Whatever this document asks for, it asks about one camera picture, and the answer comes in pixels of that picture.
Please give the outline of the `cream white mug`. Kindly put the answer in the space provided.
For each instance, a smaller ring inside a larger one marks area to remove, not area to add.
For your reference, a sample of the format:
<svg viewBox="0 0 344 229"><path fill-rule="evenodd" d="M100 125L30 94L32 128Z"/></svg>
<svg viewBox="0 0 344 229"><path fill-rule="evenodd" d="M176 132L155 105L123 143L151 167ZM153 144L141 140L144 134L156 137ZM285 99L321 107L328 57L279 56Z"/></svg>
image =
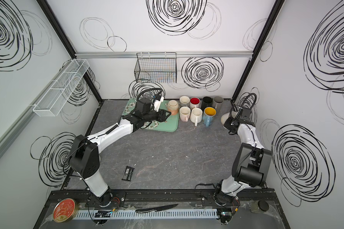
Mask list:
<svg viewBox="0 0 344 229"><path fill-rule="evenodd" d="M197 97L190 98L190 109L193 110L194 108L200 108L201 106L201 100Z"/></svg>

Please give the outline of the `pink mug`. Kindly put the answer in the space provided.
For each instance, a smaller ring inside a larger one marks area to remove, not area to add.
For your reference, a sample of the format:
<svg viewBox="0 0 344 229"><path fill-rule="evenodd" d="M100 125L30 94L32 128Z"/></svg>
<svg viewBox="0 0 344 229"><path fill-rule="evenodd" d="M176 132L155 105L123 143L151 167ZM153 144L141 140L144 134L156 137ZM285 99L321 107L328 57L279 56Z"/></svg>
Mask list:
<svg viewBox="0 0 344 229"><path fill-rule="evenodd" d="M191 109L188 106L183 106L179 109L179 116L182 122L188 122L191 114Z"/></svg>

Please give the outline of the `black mug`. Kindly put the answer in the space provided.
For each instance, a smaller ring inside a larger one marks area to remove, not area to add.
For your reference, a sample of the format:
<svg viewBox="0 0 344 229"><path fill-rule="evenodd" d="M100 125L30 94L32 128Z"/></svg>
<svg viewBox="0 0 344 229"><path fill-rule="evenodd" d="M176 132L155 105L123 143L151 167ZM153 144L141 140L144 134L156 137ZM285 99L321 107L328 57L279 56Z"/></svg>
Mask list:
<svg viewBox="0 0 344 229"><path fill-rule="evenodd" d="M201 101L201 110L204 111L207 107L211 107L213 103L213 98L205 96Z"/></svg>

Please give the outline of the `orange cream mug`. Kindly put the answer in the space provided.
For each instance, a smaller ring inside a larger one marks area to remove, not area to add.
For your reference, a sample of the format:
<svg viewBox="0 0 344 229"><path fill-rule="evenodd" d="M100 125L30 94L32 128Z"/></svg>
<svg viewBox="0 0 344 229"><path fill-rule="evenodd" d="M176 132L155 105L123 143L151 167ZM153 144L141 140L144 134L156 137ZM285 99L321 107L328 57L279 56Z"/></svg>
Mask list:
<svg viewBox="0 0 344 229"><path fill-rule="evenodd" d="M167 109L171 112L171 115L177 115L179 113L179 103L176 100L170 100L167 103Z"/></svg>

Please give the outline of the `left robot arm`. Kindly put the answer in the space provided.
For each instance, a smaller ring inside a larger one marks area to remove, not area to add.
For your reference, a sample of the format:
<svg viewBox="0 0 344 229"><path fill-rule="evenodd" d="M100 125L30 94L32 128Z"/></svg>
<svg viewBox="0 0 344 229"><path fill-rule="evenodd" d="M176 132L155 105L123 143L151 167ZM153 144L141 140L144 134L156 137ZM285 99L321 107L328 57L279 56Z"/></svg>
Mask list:
<svg viewBox="0 0 344 229"><path fill-rule="evenodd" d="M78 135L68 156L70 167L82 178L101 207L107 207L113 197L100 171L99 154L108 146L152 121L164 122L171 112L160 109L164 100L161 88L145 89L136 97L136 105L117 123L93 135Z"/></svg>

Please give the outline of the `green floral tray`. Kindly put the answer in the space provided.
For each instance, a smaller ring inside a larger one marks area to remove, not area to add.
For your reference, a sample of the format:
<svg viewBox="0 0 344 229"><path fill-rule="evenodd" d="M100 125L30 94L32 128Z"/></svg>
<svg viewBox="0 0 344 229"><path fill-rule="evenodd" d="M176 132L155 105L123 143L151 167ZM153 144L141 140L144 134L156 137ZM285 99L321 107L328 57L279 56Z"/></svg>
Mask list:
<svg viewBox="0 0 344 229"><path fill-rule="evenodd" d="M136 98L130 98L122 114L123 115L129 114L132 111L132 109L135 108L135 106L136 106ZM149 126L148 126L149 122L146 122L142 128L144 128L145 130L174 132L178 127L178 120L179 120L178 115L170 115L165 122L152 121Z"/></svg>

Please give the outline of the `grey brown mug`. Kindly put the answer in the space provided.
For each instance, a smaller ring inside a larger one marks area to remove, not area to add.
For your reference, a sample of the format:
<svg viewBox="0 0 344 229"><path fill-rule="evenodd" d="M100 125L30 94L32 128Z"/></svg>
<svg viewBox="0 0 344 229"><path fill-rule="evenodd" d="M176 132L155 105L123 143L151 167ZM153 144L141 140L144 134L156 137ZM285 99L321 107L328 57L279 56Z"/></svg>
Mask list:
<svg viewBox="0 0 344 229"><path fill-rule="evenodd" d="M216 110L217 113L221 110L221 107L223 105L224 99L220 96L215 96L213 98L212 107Z"/></svg>

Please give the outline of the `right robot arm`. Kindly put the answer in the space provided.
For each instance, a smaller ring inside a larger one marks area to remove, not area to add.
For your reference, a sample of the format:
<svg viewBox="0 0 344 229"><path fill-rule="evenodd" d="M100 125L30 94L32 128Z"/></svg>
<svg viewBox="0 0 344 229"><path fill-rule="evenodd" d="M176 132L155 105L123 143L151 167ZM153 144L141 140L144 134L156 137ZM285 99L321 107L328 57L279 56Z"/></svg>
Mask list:
<svg viewBox="0 0 344 229"><path fill-rule="evenodd" d="M271 152L259 141L256 125L251 121L257 101L255 93L248 94L239 105L233 105L224 122L230 135L238 135L241 146L232 166L231 175L216 187L214 201L224 206L238 201L238 193L248 188L262 187L271 164Z"/></svg>

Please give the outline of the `speckled cream mug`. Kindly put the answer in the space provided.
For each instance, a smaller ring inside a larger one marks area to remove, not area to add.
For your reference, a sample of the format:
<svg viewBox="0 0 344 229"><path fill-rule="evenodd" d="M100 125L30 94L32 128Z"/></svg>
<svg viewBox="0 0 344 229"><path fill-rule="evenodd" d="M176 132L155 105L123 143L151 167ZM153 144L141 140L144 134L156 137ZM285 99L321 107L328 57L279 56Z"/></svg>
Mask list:
<svg viewBox="0 0 344 229"><path fill-rule="evenodd" d="M236 115L237 115L237 112L234 112L234 111L232 111L230 114L226 113L226 114L222 115L221 119L220 119L221 124L224 125L229 117L235 118Z"/></svg>

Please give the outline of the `blue mug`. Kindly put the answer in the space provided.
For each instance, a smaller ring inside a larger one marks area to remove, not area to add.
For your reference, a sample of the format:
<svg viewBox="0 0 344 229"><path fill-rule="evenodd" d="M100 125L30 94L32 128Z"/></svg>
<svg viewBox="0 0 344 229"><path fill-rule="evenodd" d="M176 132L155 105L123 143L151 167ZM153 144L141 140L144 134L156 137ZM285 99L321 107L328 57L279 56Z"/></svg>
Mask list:
<svg viewBox="0 0 344 229"><path fill-rule="evenodd" d="M212 124L213 119L216 114L217 114L217 111L213 107L207 107L204 109L203 123L205 127L209 127Z"/></svg>

